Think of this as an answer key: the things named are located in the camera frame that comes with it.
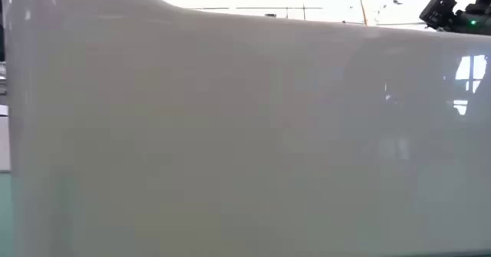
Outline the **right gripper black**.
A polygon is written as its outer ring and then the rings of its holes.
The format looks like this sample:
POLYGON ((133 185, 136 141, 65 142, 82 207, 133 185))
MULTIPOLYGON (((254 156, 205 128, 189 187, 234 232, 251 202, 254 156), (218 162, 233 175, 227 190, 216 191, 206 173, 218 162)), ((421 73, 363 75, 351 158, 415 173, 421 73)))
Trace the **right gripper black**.
POLYGON ((456 0, 430 0, 419 15, 427 27, 437 31, 454 31, 456 0))

